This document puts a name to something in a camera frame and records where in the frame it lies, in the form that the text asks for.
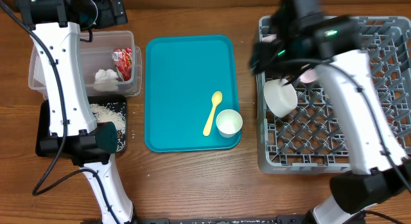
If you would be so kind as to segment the grey dishwasher rack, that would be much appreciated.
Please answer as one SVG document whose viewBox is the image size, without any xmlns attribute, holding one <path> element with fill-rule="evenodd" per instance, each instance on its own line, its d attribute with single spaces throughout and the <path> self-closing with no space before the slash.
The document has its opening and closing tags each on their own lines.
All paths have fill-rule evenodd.
<svg viewBox="0 0 411 224">
<path fill-rule="evenodd" d="M 371 73 L 389 126 L 410 152 L 410 19 L 355 17 Z M 349 153 L 328 96 L 318 82 L 293 83 L 297 108 L 276 117 L 267 107 L 263 87 L 272 80 L 256 76 L 258 93 L 258 166 L 266 174 L 342 173 L 349 170 Z"/>
</svg>

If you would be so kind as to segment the large white plate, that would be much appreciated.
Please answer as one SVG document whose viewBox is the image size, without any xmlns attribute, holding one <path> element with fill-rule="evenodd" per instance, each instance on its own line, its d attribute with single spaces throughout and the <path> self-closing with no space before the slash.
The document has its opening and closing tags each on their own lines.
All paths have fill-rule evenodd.
<svg viewBox="0 0 411 224">
<path fill-rule="evenodd" d="M 302 83 L 312 83 L 318 80 L 318 76 L 314 69 L 308 69 L 300 75 L 299 79 Z"/>
</svg>

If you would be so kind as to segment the white cup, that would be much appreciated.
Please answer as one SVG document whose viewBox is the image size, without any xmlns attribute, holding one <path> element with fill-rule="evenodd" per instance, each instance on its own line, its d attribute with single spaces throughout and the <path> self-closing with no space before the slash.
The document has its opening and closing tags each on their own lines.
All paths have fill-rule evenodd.
<svg viewBox="0 0 411 224">
<path fill-rule="evenodd" d="M 233 137 L 241 130 L 242 126 L 243 119 L 236 110 L 223 110 L 216 117 L 216 127 L 222 137 Z"/>
</svg>

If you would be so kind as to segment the yellow plastic spoon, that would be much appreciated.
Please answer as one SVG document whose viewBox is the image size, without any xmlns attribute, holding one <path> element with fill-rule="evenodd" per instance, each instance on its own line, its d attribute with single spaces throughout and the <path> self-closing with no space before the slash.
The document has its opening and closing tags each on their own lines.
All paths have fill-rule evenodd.
<svg viewBox="0 0 411 224">
<path fill-rule="evenodd" d="M 222 95 L 221 91 L 216 91 L 212 95 L 212 98 L 211 98 L 212 108 L 211 108 L 209 117 L 207 118 L 207 121 L 206 121 L 206 124 L 204 126 L 203 132 L 202 132 L 203 136 L 207 137 L 207 136 L 210 135 L 211 129 L 212 129 L 212 126 L 213 126 L 213 119 L 214 119 L 214 115 L 215 115 L 215 112 L 216 112 L 216 108 L 222 102 L 222 99 L 223 99 L 223 95 Z"/>
</svg>

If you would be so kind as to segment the pink bowl with rice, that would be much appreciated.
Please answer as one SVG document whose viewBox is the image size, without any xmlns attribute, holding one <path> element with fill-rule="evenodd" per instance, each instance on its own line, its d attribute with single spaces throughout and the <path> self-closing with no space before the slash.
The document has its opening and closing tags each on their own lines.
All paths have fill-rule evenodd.
<svg viewBox="0 0 411 224">
<path fill-rule="evenodd" d="M 276 34 L 273 34 L 273 35 L 269 35 L 269 36 L 263 37 L 263 38 L 261 39 L 261 41 L 262 41 L 262 42 L 273 42 L 273 41 L 275 41 L 276 39 L 277 39 L 277 35 L 276 35 Z"/>
</svg>

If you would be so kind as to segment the red snack wrapper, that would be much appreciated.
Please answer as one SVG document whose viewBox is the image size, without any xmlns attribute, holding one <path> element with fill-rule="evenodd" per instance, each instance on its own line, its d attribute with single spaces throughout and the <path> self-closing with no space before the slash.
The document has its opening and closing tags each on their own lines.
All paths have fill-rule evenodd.
<svg viewBox="0 0 411 224">
<path fill-rule="evenodd" d="M 125 82 L 131 79 L 132 50 L 130 48 L 114 49 L 112 52 L 112 59 L 119 77 Z"/>
</svg>

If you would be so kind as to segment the white napkin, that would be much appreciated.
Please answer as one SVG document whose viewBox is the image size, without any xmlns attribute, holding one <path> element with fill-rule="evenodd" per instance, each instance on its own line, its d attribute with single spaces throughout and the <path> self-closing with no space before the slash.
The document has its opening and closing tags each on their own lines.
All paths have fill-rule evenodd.
<svg viewBox="0 0 411 224">
<path fill-rule="evenodd" d="M 100 92 L 114 92 L 118 90 L 118 74 L 112 69 L 100 69 L 95 74 L 93 87 Z"/>
</svg>

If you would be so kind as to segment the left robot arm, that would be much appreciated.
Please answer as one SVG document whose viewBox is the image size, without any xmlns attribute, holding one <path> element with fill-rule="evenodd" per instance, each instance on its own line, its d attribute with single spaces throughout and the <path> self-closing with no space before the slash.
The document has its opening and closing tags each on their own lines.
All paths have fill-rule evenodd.
<svg viewBox="0 0 411 224">
<path fill-rule="evenodd" d="M 96 121 L 80 58 L 83 31 L 127 23 L 123 0 L 15 0 L 15 6 L 15 21 L 33 40 L 46 82 L 49 128 L 37 145 L 40 155 L 72 160 L 92 188 L 102 223 L 135 223 L 116 167 L 114 123 Z"/>
</svg>

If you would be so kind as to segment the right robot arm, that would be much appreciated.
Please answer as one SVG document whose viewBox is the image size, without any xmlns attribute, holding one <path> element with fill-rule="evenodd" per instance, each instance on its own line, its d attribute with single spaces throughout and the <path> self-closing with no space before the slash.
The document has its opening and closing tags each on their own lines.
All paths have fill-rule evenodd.
<svg viewBox="0 0 411 224">
<path fill-rule="evenodd" d="M 349 151 L 351 169 L 330 180 L 331 196 L 303 222 L 363 223 L 372 206 L 410 190 L 410 157 L 381 107 L 358 24 L 347 15 L 328 19 L 319 0 L 281 0 L 271 24 L 276 38 L 254 44 L 251 73 L 290 84 L 313 69 Z"/>
</svg>

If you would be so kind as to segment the white bowl with food scraps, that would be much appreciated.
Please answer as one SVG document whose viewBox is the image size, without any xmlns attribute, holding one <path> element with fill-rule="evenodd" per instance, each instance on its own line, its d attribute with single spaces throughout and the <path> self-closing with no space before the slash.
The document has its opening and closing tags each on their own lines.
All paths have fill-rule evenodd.
<svg viewBox="0 0 411 224">
<path fill-rule="evenodd" d="M 263 95 L 268 108 L 277 117 L 284 117 L 297 107 L 297 93 L 286 79 L 267 81 Z"/>
</svg>

